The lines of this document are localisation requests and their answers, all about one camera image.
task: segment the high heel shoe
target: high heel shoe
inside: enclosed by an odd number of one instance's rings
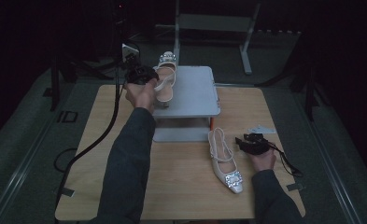
[[[242,176],[236,167],[233,152],[224,141],[224,131],[221,128],[210,131],[208,140],[215,175],[232,192],[242,192]]]
[[[160,61],[154,70],[159,75],[160,80],[157,83],[156,98],[163,106],[169,106],[169,101],[174,97],[172,87],[176,80],[176,57],[171,51],[166,51],[160,56]]]

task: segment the table surface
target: table surface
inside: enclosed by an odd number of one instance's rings
[[[102,86],[96,96],[78,153],[95,141],[106,129],[113,114],[115,86]],[[243,192],[232,193],[215,176],[207,142],[156,143],[151,148],[151,165],[145,197],[143,220],[194,220],[254,218],[254,194],[250,178],[254,170],[246,153],[239,150],[235,137],[243,138],[248,128],[262,125],[275,128],[260,89],[217,87],[220,114],[214,127],[225,132],[228,147],[241,172]],[[96,216],[106,160],[111,146],[132,112],[132,106],[120,99],[117,121],[109,135],[72,167],[65,187],[73,189],[73,197],[62,196],[55,213],[59,220],[89,220]],[[264,138],[281,150],[277,133]],[[298,190],[288,191],[294,179],[277,157],[275,174],[284,191],[296,202],[302,216],[305,209]]]

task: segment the dark sleeve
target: dark sleeve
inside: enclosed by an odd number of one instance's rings
[[[154,131],[151,114],[135,108],[111,148],[98,215],[90,223],[140,222]]]
[[[252,184],[256,223],[304,223],[299,209],[281,188],[273,170],[258,172],[252,177]]]

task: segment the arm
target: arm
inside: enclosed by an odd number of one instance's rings
[[[255,216],[259,224],[304,223],[300,212],[282,187],[273,171],[276,156],[274,150],[254,156],[249,155],[257,172],[252,177],[255,192]]]
[[[111,148],[98,215],[91,223],[140,222],[155,131],[154,87],[128,84],[126,89],[135,109]]]

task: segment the cable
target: cable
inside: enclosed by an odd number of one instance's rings
[[[78,155],[76,155],[66,166],[66,169],[64,171],[64,176],[63,179],[61,181],[60,186],[58,187],[58,192],[57,192],[57,200],[56,200],[56,205],[55,205],[55,209],[58,206],[58,203],[61,199],[62,196],[62,191],[64,189],[64,185],[66,184],[66,180],[68,177],[68,174],[70,172],[70,169],[72,168],[73,164],[78,161],[78,159],[80,159],[81,157],[83,157],[85,154],[87,154],[89,151],[91,151],[94,147],[96,147],[100,142],[102,142],[102,140],[105,139],[105,137],[110,133],[110,130],[113,128],[114,123],[116,122],[117,119],[117,115],[119,113],[119,103],[120,103],[120,97],[122,94],[122,90],[120,90],[120,82],[119,82],[119,72],[118,72],[119,68],[116,67],[116,97],[115,97],[115,104],[114,104],[114,111],[113,111],[113,116],[111,118],[111,121],[109,122],[109,125],[107,126],[106,130],[104,131],[104,133],[96,140],[94,141],[91,145],[89,145],[87,148],[85,148],[83,151],[81,151]]]
[[[288,174],[296,176],[296,177],[303,177],[303,173],[297,169],[296,167],[294,167],[289,161],[288,158],[286,158],[285,153],[283,151],[281,151],[274,143],[270,143],[268,142],[268,145],[275,149],[276,151],[279,152],[279,156],[281,158],[282,161],[282,165],[285,168],[286,172],[288,172]]]
[[[58,159],[64,154],[64,153],[66,153],[66,152],[68,152],[68,151],[74,151],[74,150],[78,150],[76,147],[71,147],[71,148],[68,148],[68,149],[65,149],[64,151],[62,151],[62,152],[60,152],[59,154],[58,154],[58,156],[55,158],[55,160],[54,160],[54,168],[55,168],[55,170],[57,170],[57,171],[59,171],[59,172],[61,172],[61,173],[64,173],[66,170],[63,170],[63,169],[61,169],[61,168],[59,168],[58,167],[58,165],[57,165],[57,161],[58,161]]]

